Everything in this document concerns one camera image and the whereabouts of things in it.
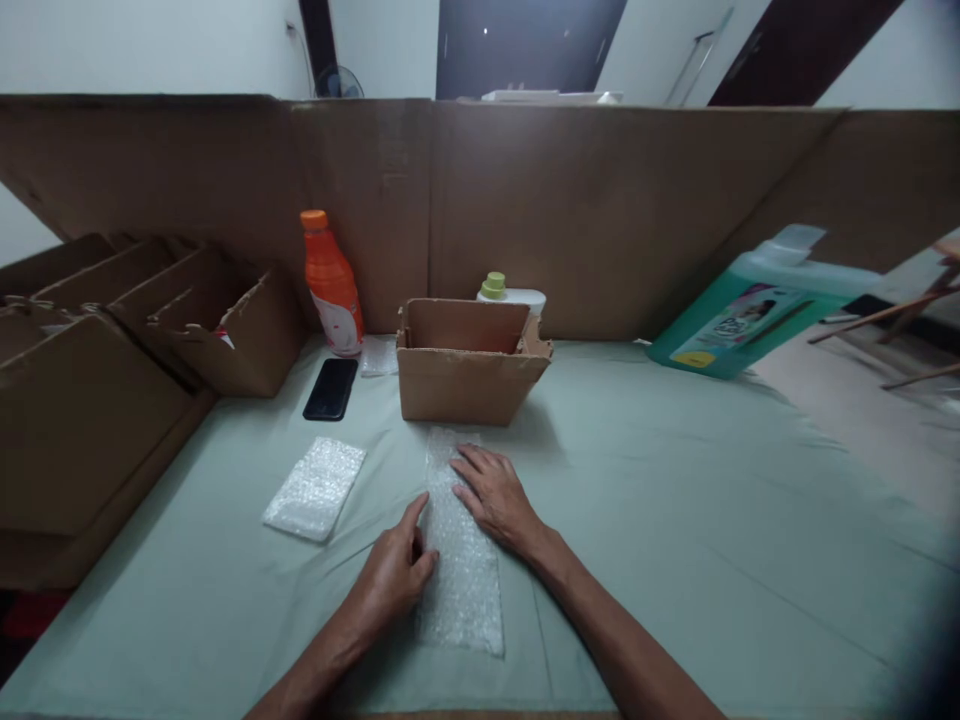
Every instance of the bottle label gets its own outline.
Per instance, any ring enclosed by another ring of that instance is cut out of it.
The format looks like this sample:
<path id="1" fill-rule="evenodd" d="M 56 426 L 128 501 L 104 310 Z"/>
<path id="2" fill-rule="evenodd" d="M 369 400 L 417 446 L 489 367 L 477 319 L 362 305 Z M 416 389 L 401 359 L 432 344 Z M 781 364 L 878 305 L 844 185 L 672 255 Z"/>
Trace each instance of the bottle label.
<path id="1" fill-rule="evenodd" d="M 337 355 L 356 355 L 360 352 L 360 338 L 357 332 L 357 323 L 353 314 L 345 307 L 321 300 L 313 293 L 313 304 L 320 313 L 320 322 L 323 323 L 323 332 L 327 336 L 327 344 Z"/>
<path id="2" fill-rule="evenodd" d="M 756 340 L 806 296 L 803 290 L 757 283 L 723 309 L 670 355 L 674 362 L 704 368 L 723 353 Z"/>

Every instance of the hand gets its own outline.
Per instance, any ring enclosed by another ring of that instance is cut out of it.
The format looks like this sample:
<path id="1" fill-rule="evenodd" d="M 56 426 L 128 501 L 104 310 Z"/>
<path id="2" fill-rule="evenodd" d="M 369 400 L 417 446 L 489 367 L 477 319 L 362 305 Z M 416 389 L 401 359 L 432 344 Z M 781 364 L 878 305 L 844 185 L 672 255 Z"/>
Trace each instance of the hand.
<path id="1" fill-rule="evenodd" d="M 440 553 L 423 552 L 417 520 L 430 499 L 423 493 L 407 506 L 396 527 L 384 530 L 373 545 L 360 576 L 343 601 L 359 632 L 375 636 L 407 614 L 433 574 Z"/>
<path id="2" fill-rule="evenodd" d="M 542 542 L 546 526 L 537 517 L 509 458 L 476 445 L 458 445 L 465 460 L 450 465 L 469 487 L 454 485 L 453 493 L 467 506 L 477 525 L 507 550 L 521 557 Z"/>

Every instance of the door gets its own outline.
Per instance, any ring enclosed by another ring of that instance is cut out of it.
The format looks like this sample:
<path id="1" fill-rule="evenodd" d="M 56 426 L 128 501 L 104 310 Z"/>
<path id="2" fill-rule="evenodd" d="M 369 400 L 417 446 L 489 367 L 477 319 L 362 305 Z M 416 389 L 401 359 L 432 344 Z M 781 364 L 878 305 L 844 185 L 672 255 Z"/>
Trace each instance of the door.
<path id="1" fill-rule="evenodd" d="M 773 0 L 710 105 L 813 105 L 903 0 Z"/>
<path id="2" fill-rule="evenodd" d="M 626 0 L 441 0 L 437 100 L 593 92 Z"/>

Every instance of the dark brown door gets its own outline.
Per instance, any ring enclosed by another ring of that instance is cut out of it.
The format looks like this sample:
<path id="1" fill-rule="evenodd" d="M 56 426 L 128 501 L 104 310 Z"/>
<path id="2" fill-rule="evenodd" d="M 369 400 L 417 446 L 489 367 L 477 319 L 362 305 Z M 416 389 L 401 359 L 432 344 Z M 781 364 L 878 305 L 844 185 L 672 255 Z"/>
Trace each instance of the dark brown door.
<path id="1" fill-rule="evenodd" d="M 711 105 L 813 105 L 903 0 L 773 0 Z"/>

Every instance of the orange bottle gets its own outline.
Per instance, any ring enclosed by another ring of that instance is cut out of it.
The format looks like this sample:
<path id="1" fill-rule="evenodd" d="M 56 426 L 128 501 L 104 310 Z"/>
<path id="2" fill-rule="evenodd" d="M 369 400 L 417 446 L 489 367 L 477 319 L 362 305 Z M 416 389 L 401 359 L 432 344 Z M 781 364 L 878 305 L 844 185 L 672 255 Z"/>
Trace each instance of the orange bottle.
<path id="1" fill-rule="evenodd" d="M 353 270 L 337 247 L 323 210 L 300 213 L 300 222 L 307 243 L 307 287 L 327 343 L 337 355 L 356 355 L 363 344 L 363 316 Z"/>

